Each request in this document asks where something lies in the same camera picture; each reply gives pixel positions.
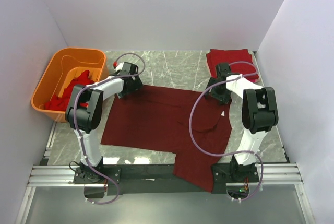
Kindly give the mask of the dark red t shirt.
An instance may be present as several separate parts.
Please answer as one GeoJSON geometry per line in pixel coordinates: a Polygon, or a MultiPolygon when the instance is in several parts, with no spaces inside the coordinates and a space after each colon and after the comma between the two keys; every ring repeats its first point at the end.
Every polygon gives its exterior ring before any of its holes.
{"type": "Polygon", "coordinates": [[[101,144],[172,152],[176,155],[174,175],[194,182],[208,175],[220,159],[199,151],[222,154],[232,127],[230,104],[212,97],[201,99],[190,112],[200,92],[144,85],[123,98],[115,97],[102,135],[101,144]],[[192,118],[192,133],[188,121],[192,118]]]}

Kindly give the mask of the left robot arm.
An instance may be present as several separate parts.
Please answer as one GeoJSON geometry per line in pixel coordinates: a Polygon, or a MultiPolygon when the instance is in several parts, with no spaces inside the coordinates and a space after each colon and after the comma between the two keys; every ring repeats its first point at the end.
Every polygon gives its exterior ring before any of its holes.
{"type": "Polygon", "coordinates": [[[80,162],[97,167],[102,162],[97,127],[101,122],[103,101],[117,95],[122,98],[142,87],[137,65],[122,62],[115,73],[91,85],[75,85],[65,111],[65,120],[74,130],[81,151],[80,162]]]}

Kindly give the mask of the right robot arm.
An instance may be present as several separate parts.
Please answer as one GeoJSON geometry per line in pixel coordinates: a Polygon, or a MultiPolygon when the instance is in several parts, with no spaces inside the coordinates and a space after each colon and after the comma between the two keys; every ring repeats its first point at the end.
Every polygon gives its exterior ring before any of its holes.
{"type": "Polygon", "coordinates": [[[239,166],[248,166],[256,161],[255,155],[249,151],[257,152],[264,137],[278,123],[275,91],[251,82],[245,75],[232,72],[228,63],[218,64],[216,75],[216,78],[209,79],[207,87],[210,90],[205,95],[222,104],[230,102],[232,93],[242,99],[244,131],[237,149],[240,153],[234,154],[232,161],[239,166]]]}

